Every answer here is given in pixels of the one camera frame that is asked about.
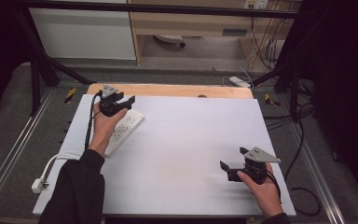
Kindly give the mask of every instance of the power strip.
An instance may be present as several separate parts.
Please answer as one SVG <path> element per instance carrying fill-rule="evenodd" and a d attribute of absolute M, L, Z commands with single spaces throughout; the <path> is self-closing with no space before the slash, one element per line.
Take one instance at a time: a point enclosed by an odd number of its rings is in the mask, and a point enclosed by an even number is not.
<path fill-rule="evenodd" d="M 116 125 L 115 132 L 110 137 L 110 143 L 105 151 L 105 157 L 111 157 L 130 135 L 145 120 L 145 115 L 131 109 Z"/>
<path fill-rule="evenodd" d="M 228 79 L 232 84 L 239 86 L 239 87 L 244 87 L 244 88 L 249 88 L 251 85 L 247 82 L 245 82 L 244 80 L 238 78 L 238 77 L 231 77 Z"/>

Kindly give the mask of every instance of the black sleeve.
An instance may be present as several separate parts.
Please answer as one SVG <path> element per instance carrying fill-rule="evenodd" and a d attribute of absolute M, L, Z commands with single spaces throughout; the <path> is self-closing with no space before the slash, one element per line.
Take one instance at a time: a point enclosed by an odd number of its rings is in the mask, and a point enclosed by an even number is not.
<path fill-rule="evenodd" d="M 57 184 L 40 224 L 101 223 L 104 158 L 94 150 L 84 151 L 79 161 L 69 160 L 61 168 Z"/>
<path fill-rule="evenodd" d="M 261 224 L 289 224 L 289 217 L 285 213 L 280 213 L 275 217 L 269 217 L 264 220 Z"/>

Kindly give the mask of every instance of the aluminum rail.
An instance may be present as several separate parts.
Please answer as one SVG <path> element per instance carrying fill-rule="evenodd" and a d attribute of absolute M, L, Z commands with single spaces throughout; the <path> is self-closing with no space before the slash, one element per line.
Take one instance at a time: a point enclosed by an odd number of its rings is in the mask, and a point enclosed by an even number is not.
<path fill-rule="evenodd" d="M 24 129 L 22 130 L 19 138 L 17 139 L 16 143 L 8 153 L 5 161 L 2 163 L 2 166 L 0 168 L 0 191 L 2 187 L 5 185 L 8 176 L 10 175 L 11 171 L 13 170 L 14 165 L 16 164 L 17 160 L 19 159 L 22 150 L 25 148 L 25 145 L 27 144 L 28 140 L 30 139 L 34 128 L 36 127 L 37 123 L 41 119 L 43 113 L 45 112 L 45 109 L 48 105 L 50 96 L 55 91 L 55 88 L 48 89 L 43 98 L 42 98 L 42 104 L 39 107 L 39 109 L 36 111 L 36 113 L 29 118 L 27 124 L 25 125 Z"/>

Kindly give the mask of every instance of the white panel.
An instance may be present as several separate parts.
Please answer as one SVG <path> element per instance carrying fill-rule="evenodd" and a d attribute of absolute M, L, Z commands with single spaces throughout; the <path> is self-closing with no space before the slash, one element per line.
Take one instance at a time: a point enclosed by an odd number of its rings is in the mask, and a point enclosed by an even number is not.
<path fill-rule="evenodd" d="M 31 8 L 31 13 L 51 57 L 135 60 L 128 12 Z"/>
<path fill-rule="evenodd" d="M 92 95 L 84 95 L 60 153 L 84 150 Z M 109 215 L 261 215 L 243 183 L 228 182 L 220 161 L 241 168 L 240 147 L 275 155 L 257 100 L 137 96 L 132 108 L 145 115 L 138 129 L 105 158 L 103 213 Z M 64 161 L 56 161 L 34 208 L 48 202 Z M 282 207 L 296 214 L 279 164 Z"/>

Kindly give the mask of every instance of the electrical outlet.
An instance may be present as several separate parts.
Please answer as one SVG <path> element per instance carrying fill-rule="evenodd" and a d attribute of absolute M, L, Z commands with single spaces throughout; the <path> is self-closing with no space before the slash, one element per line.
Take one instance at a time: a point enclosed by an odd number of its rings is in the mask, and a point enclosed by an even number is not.
<path fill-rule="evenodd" d="M 255 9 L 266 9 L 269 0 L 257 0 L 255 4 Z"/>
<path fill-rule="evenodd" d="M 105 151 L 106 157 L 111 157 L 116 150 L 130 137 L 130 135 L 144 121 L 145 116 L 138 111 L 131 109 L 126 116 L 116 125 L 115 132 L 110 137 L 109 146 Z"/>
<path fill-rule="evenodd" d="M 246 0 L 243 8 L 253 9 L 257 5 L 257 0 Z"/>

